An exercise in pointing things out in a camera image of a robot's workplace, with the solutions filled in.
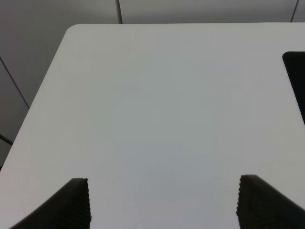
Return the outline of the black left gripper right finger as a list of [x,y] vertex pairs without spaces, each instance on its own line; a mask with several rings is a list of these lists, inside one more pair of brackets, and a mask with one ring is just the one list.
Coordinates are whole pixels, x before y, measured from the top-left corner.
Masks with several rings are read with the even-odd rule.
[[236,215],[242,229],[303,229],[305,210],[257,175],[242,175]]

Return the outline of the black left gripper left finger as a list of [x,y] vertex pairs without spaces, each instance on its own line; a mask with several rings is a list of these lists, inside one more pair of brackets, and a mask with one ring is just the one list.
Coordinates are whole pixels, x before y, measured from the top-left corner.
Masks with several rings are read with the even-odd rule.
[[89,229],[88,179],[72,178],[13,229]]

